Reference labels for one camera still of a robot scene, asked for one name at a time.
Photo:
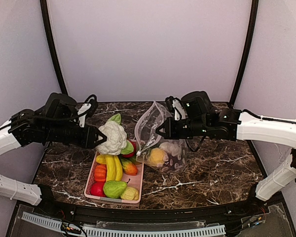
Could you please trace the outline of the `red toy apple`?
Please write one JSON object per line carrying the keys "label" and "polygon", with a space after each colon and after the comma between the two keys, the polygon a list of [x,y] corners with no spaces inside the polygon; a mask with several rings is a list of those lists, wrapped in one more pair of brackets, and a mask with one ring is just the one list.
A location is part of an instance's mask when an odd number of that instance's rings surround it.
{"label": "red toy apple", "polygon": [[126,147],[121,151],[121,155],[124,158],[130,158],[136,153],[136,142],[127,140]]}

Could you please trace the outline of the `white toy cauliflower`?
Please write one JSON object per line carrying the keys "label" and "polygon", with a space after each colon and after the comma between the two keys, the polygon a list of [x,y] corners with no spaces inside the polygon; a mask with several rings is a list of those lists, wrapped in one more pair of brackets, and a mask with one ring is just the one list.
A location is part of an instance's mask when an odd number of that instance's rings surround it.
{"label": "white toy cauliflower", "polygon": [[107,140],[96,147],[100,154],[117,156],[127,146],[127,134],[121,126],[121,115],[113,115],[107,122],[99,127],[106,135]]}

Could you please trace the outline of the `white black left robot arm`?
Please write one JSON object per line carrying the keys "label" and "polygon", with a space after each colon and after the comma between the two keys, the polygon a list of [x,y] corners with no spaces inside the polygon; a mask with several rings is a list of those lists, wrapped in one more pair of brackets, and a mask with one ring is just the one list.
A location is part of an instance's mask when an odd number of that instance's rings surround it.
{"label": "white black left robot arm", "polygon": [[[96,95],[90,95],[78,109],[72,97],[51,93],[46,104],[37,110],[24,109],[0,126],[0,156],[31,143],[48,142],[93,149],[107,140],[97,127],[86,125],[98,108]],[[45,185],[27,184],[0,175],[0,196],[33,206],[52,201],[51,189]]]}

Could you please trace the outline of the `dark red toy fruit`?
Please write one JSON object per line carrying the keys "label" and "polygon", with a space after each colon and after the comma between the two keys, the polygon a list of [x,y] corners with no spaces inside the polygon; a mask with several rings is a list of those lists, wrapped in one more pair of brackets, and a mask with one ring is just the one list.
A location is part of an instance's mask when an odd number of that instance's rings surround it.
{"label": "dark red toy fruit", "polygon": [[166,156],[163,158],[164,164],[161,171],[164,173],[181,172],[186,165],[186,149],[183,148],[182,151],[173,156],[171,153],[165,151]]}

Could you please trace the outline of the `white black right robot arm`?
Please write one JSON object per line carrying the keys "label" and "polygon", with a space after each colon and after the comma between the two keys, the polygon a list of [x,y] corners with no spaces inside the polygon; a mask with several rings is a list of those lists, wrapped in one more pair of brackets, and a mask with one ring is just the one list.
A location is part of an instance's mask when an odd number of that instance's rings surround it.
{"label": "white black right robot arm", "polygon": [[172,96],[166,104],[175,116],[156,129],[165,139],[252,140],[291,147],[285,161],[252,187],[250,198],[267,201],[296,179],[296,119],[269,118],[251,111],[224,109],[217,112],[205,91],[194,91],[181,99]]}

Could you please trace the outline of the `yellow toy cauliflower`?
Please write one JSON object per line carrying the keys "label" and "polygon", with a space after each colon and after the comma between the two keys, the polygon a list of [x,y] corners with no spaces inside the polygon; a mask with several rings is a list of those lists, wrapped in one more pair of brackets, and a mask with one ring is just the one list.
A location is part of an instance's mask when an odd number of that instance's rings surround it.
{"label": "yellow toy cauliflower", "polygon": [[167,161],[168,155],[164,150],[160,148],[154,148],[151,150],[150,156],[148,158],[148,163],[151,166],[162,167]]}

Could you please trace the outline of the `clear dotted zip top bag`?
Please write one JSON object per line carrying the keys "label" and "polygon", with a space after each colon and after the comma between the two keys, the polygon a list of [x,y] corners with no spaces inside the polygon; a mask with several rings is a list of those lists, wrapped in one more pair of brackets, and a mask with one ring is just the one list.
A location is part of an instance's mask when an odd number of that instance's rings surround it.
{"label": "clear dotted zip top bag", "polygon": [[136,161],[144,163],[162,174],[166,174],[161,171],[162,167],[151,166],[148,163],[148,158],[152,149],[159,148],[159,145],[163,142],[170,142],[177,143],[181,147],[181,151],[185,148],[187,152],[184,140],[169,140],[155,133],[156,128],[159,127],[166,118],[171,116],[165,106],[154,101],[152,106],[140,117],[134,130],[137,141]]}

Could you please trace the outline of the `yellow toy banana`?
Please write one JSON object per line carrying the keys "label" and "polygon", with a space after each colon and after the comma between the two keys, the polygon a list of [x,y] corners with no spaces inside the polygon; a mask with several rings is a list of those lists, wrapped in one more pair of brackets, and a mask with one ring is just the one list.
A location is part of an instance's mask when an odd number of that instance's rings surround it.
{"label": "yellow toy banana", "polygon": [[118,156],[106,155],[107,177],[106,181],[121,181],[123,170]]}

